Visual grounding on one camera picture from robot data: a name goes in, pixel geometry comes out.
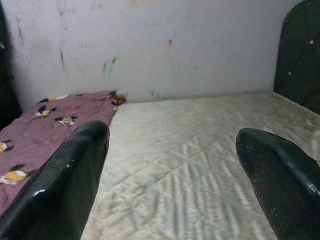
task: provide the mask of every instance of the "white wall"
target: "white wall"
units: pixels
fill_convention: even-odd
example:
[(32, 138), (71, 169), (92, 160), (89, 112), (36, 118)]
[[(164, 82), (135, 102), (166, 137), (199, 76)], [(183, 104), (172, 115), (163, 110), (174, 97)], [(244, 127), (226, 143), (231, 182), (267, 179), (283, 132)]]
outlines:
[(24, 110), (99, 90), (131, 102), (271, 91), (282, 22), (299, 2), (2, 0)]

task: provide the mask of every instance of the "white quilted mattress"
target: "white quilted mattress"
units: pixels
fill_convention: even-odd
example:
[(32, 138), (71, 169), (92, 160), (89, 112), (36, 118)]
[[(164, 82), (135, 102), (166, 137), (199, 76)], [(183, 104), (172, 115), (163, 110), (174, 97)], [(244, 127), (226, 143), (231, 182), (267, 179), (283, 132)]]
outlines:
[(242, 128), (312, 155), (320, 116), (272, 93), (125, 104), (82, 240), (273, 240), (236, 155)]

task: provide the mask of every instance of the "pink blanket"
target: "pink blanket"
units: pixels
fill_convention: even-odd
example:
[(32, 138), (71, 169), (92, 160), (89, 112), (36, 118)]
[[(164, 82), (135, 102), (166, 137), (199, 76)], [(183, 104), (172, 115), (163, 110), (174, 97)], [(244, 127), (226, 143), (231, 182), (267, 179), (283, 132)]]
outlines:
[(30, 177), (81, 124), (110, 125), (124, 97), (116, 92), (52, 97), (0, 132), (0, 216)]

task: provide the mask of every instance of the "quilted fabric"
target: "quilted fabric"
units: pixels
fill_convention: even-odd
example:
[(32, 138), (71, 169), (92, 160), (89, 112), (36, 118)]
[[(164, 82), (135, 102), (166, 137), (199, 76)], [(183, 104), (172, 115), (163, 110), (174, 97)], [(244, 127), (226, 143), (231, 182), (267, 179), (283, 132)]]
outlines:
[(320, 116), (272, 93), (121, 106), (82, 240), (277, 239), (236, 155), (243, 128), (311, 155)]

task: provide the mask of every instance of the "purple fabric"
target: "purple fabric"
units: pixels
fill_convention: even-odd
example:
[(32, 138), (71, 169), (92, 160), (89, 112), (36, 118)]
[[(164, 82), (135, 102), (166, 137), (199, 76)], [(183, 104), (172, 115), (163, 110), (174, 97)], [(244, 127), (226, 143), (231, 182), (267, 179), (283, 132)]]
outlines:
[[(2, 144), (0, 151), (0, 216), (30, 179), (29, 175), (41, 168), (77, 127), (94, 120), (110, 125), (117, 111), (115, 105), (123, 103), (110, 93), (69, 95), (61, 100), (39, 103), (0, 132), (0, 144), (6, 144)], [(47, 111), (56, 110), (38, 116), (48, 113), (39, 113), (43, 107)], [(63, 122), (63, 118), (73, 119), (74, 123)], [(24, 179), (15, 178), (18, 182), (12, 182), (5, 177), (8, 173), (11, 173), (10, 177), (17, 174)]]

